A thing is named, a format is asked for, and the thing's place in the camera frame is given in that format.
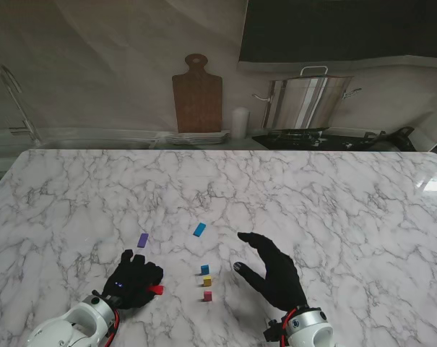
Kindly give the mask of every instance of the kitchen counter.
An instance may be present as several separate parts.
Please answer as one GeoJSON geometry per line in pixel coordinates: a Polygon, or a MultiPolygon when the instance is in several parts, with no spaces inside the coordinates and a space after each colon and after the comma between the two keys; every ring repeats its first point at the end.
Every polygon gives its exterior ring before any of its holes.
{"type": "Polygon", "coordinates": [[[282,313],[233,272],[264,273],[238,231],[295,260],[340,343],[437,346],[437,155],[198,150],[21,154],[0,182],[0,346],[101,291],[124,249],[163,267],[165,293],[113,346],[265,346],[282,313]]]}

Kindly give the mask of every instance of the stainless steel pot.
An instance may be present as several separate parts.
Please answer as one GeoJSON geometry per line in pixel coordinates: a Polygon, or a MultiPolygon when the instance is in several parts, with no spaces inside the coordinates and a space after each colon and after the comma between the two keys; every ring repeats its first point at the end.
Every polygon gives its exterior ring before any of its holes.
{"type": "Polygon", "coordinates": [[[307,129],[330,127],[331,115],[339,102],[353,96],[360,89],[347,93],[352,76],[327,75],[326,66],[304,67],[299,77],[271,81],[269,97],[259,100],[267,102],[263,119],[264,129],[307,129]],[[320,76],[303,75],[306,69],[324,68],[320,76]]]}

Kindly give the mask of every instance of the red block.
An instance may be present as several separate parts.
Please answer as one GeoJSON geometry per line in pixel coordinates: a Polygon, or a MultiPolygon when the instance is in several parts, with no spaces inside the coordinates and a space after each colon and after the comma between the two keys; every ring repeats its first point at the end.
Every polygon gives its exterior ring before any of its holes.
{"type": "Polygon", "coordinates": [[[211,291],[205,291],[204,292],[204,301],[211,301],[212,300],[212,292],[211,291]]]}
{"type": "Polygon", "coordinates": [[[147,290],[157,295],[163,294],[163,286],[150,286],[147,290]]]}

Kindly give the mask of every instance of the white robotic wrist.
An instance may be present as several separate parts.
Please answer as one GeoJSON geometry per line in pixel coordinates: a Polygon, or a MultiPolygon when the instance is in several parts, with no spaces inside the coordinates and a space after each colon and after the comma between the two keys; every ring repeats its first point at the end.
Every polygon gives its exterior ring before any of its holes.
{"type": "Polygon", "coordinates": [[[321,309],[309,309],[296,314],[287,323],[285,332],[292,347],[335,346],[334,331],[321,309]]]}
{"type": "Polygon", "coordinates": [[[88,296],[60,317],[41,323],[30,334],[26,347],[96,347],[114,323],[109,305],[88,296]]]}

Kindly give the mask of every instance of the yellow block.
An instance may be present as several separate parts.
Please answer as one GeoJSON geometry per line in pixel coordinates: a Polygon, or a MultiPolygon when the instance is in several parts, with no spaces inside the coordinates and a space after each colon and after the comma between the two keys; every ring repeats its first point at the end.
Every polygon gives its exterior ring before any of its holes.
{"type": "Polygon", "coordinates": [[[204,287],[210,287],[212,285],[212,276],[204,277],[204,287]]]}

